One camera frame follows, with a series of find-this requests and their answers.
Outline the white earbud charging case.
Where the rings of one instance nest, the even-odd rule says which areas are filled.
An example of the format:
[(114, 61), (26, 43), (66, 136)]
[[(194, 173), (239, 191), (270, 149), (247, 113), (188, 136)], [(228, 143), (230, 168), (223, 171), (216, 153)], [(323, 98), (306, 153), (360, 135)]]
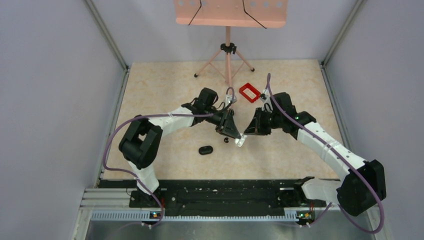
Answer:
[(234, 140), (234, 143), (236, 144), (237, 147), (242, 147), (244, 142), (246, 141), (247, 137), (248, 137), (247, 135), (241, 134), (240, 138), (236, 138)]

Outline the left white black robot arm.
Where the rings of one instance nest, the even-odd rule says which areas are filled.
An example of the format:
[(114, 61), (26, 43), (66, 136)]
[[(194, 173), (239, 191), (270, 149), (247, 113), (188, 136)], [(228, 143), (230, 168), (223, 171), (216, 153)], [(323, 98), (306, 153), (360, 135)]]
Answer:
[(215, 125), (215, 131), (234, 139), (237, 146), (242, 146), (246, 136), (241, 134), (234, 121), (234, 110), (231, 105), (235, 96), (227, 99), (222, 109), (214, 104), (218, 94), (203, 88), (192, 102), (182, 104), (179, 108), (164, 115), (152, 117), (138, 115), (124, 133), (118, 149), (128, 161), (140, 182), (137, 187), (142, 191), (141, 200), (149, 207), (160, 202), (157, 191), (159, 181), (155, 175), (153, 161), (155, 160), (161, 139), (182, 128), (193, 127), (203, 121)]

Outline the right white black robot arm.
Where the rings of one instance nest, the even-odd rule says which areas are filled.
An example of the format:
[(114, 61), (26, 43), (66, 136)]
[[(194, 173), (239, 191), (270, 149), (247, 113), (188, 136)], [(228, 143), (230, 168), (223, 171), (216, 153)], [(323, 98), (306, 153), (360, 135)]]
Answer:
[(358, 216), (373, 206), (383, 207), (385, 172), (376, 159), (367, 161), (329, 135), (308, 112), (297, 112), (286, 92), (268, 96), (255, 110), (244, 135), (267, 136), (281, 129), (309, 147), (338, 176), (337, 180), (305, 177), (296, 185), (293, 200), (307, 206), (312, 200), (332, 202), (347, 214)]

